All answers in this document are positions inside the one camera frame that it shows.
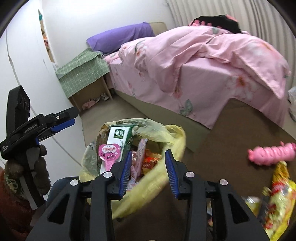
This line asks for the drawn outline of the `gloved left hand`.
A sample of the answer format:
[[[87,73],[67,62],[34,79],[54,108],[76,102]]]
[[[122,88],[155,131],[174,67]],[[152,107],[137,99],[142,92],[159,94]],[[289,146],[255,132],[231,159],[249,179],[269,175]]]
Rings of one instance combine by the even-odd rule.
[[[30,149],[28,152],[32,157],[32,168],[27,160],[8,160],[4,168],[4,184],[8,191],[19,200],[30,200],[32,194],[29,192],[34,188],[39,196],[48,194],[51,188],[47,163],[44,156],[47,149],[44,145]]]

